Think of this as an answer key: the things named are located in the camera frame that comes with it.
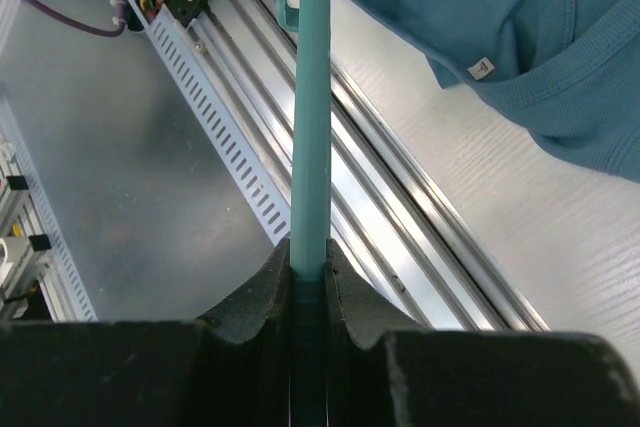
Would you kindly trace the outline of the teal blue tank top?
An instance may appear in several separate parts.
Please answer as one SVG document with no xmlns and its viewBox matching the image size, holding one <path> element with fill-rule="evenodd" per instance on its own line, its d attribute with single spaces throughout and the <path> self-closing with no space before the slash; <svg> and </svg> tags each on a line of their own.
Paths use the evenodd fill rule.
<svg viewBox="0 0 640 427">
<path fill-rule="evenodd" d="M 562 161 L 639 178 L 639 0 L 351 0 Z"/>
</svg>

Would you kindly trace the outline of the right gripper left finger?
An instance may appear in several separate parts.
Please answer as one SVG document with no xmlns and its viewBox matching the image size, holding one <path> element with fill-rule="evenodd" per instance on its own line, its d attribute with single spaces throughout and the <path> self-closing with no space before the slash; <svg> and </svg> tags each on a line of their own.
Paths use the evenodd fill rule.
<svg viewBox="0 0 640 427">
<path fill-rule="evenodd" d="M 5 426 L 285 426 L 289 244 L 194 320 L 1 326 Z"/>
</svg>

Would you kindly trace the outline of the teal hanger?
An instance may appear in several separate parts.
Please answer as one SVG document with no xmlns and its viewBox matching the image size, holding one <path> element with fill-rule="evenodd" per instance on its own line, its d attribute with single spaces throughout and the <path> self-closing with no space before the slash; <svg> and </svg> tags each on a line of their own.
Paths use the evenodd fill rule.
<svg viewBox="0 0 640 427">
<path fill-rule="evenodd" d="M 290 255 L 294 426 L 324 426 L 324 269 L 330 233 L 330 0 L 276 0 L 279 25 L 297 35 Z"/>
</svg>

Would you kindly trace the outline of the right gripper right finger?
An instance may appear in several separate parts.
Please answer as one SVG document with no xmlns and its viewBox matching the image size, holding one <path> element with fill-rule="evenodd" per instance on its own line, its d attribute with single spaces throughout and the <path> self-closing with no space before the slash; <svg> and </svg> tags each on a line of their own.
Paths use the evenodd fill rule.
<svg viewBox="0 0 640 427">
<path fill-rule="evenodd" d="M 420 326 L 327 244 L 333 426 L 635 426 L 639 389 L 604 339 Z"/>
</svg>

